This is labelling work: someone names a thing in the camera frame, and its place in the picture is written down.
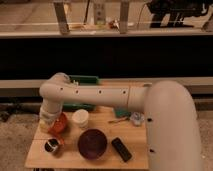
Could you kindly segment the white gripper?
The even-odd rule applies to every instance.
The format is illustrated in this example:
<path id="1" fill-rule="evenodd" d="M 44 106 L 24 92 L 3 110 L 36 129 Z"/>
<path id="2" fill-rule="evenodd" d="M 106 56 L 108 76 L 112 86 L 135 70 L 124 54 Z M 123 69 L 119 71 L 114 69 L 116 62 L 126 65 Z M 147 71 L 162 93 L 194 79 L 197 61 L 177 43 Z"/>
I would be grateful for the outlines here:
<path id="1" fill-rule="evenodd" d="M 54 132 L 54 124 L 61 115 L 62 110 L 56 112 L 48 112 L 43 107 L 40 108 L 39 112 L 39 128 L 44 133 Z"/>

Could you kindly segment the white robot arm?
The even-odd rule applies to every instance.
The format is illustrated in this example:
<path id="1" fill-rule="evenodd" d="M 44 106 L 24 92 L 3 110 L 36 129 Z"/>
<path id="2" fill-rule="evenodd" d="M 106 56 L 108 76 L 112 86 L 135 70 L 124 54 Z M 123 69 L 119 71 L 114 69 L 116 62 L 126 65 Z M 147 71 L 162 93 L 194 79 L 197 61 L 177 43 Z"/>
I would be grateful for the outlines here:
<path id="1" fill-rule="evenodd" d="M 197 112 L 189 91 L 176 81 L 149 86 L 78 86 L 65 73 L 41 84 L 40 117 L 50 124 L 65 102 L 123 108 L 145 115 L 149 171 L 203 171 Z"/>

